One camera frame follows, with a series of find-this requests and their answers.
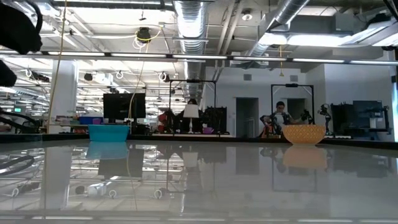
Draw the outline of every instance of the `black metal frame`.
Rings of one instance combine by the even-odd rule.
[[[300,84],[272,84],[271,85],[271,114],[274,112],[274,86],[284,86],[287,88],[297,88],[297,87],[310,87],[311,88],[311,104],[312,104],[312,118],[314,119],[315,116],[315,108],[314,108],[314,101],[313,101],[313,85],[300,85]]]

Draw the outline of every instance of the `ceiling duct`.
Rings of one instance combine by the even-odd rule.
[[[174,2],[175,12],[177,13],[178,34],[181,38],[191,38],[189,41],[180,41],[181,50],[184,54],[205,53],[205,43],[200,39],[205,37],[207,5],[208,3],[200,1]],[[202,63],[184,62],[184,66],[185,79],[204,79]],[[186,84],[186,94],[190,98],[198,98],[202,86]]]
[[[263,35],[254,44],[253,48],[246,53],[246,56],[260,57],[264,54],[269,46],[275,43],[274,35],[269,31],[287,32],[290,29],[290,22],[307,5],[310,0],[281,0],[275,11],[268,13],[262,18],[260,29]],[[242,64],[235,64],[233,67],[248,69],[248,68],[263,68],[257,62],[246,62]]]
[[[264,54],[264,52],[268,48],[268,33],[270,30],[275,29],[281,25],[289,24],[294,17],[301,11],[301,9],[309,2],[310,0],[281,0],[279,1],[278,8],[272,12],[273,18],[266,19],[264,30],[264,35],[257,41],[257,43],[253,46],[253,48],[246,54],[247,56],[260,57]]]

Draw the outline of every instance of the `monitor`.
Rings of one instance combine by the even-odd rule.
[[[128,118],[129,105],[132,93],[106,93],[104,94],[104,118],[121,119]],[[136,93],[131,104],[132,118],[145,118],[145,93]]]
[[[353,101],[353,105],[359,118],[383,118],[381,101],[356,100]]]

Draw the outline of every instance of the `white lamp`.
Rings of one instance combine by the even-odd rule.
[[[199,118],[199,106],[198,105],[185,105],[184,118],[190,118],[189,122],[189,133],[192,132],[192,118]]]

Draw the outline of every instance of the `blue plastic basin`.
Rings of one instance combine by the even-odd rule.
[[[129,126],[127,125],[89,125],[90,141],[123,142],[127,139]]]

